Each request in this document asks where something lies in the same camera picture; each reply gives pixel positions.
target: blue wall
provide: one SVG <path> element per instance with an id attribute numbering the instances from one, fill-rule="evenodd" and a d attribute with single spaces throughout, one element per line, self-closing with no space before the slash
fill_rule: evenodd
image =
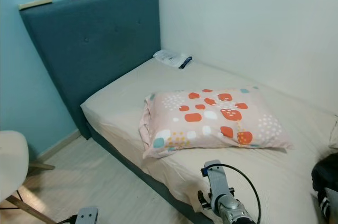
<path id="1" fill-rule="evenodd" d="M 18 13 L 30 1 L 0 0 L 0 128 L 23 133 L 32 159 L 76 126 Z"/>

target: white chair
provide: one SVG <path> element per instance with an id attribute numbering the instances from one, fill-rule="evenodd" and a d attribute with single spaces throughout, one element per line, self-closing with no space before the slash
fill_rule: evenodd
<path id="1" fill-rule="evenodd" d="M 55 224 L 55 221 L 24 203 L 17 190 L 26 179 L 28 166 L 29 156 L 26 138 L 21 133 L 11 130 L 0 131 L 0 202 L 7 200 L 45 223 Z M 34 164 L 32 166 L 44 167 L 45 164 Z M 46 165 L 46 167 L 53 169 L 53 166 L 50 165 Z M 18 192 L 20 199 L 12 195 L 15 191 Z"/>

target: white wall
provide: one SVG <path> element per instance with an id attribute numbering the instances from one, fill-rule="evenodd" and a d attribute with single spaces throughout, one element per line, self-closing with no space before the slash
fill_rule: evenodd
<path id="1" fill-rule="evenodd" d="M 162 45 L 338 113 L 338 0 L 160 0 Z"/>

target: pink pillowcase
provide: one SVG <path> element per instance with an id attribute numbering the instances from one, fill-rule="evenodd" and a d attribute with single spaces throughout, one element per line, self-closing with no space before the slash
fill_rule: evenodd
<path id="1" fill-rule="evenodd" d="M 194 147 L 292 147 L 257 87 L 158 92 L 145 101 L 143 158 Z"/>

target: bed frame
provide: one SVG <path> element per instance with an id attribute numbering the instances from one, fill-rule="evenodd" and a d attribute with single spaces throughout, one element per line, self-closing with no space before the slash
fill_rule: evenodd
<path id="1" fill-rule="evenodd" d="M 89 125 L 80 108 L 161 49 L 158 0 L 65 0 L 20 14 L 81 134 L 92 137 L 193 223 L 212 223 L 122 156 Z"/>

